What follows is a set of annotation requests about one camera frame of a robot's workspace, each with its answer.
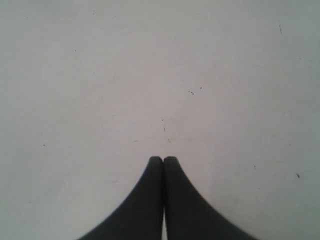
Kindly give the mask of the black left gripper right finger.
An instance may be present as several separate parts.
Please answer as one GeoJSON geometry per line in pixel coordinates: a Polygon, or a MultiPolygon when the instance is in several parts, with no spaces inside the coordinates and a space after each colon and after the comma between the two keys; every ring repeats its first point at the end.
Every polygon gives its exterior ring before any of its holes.
{"type": "Polygon", "coordinates": [[[166,234],[169,240],[254,240],[217,212],[196,190],[178,159],[163,160],[166,234]]]}

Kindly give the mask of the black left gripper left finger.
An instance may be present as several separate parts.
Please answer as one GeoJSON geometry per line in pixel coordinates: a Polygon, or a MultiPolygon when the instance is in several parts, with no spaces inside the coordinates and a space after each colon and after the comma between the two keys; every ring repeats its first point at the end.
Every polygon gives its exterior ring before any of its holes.
{"type": "Polygon", "coordinates": [[[150,157],[126,199],[82,240],[160,240],[163,230],[163,160],[150,157]]]}

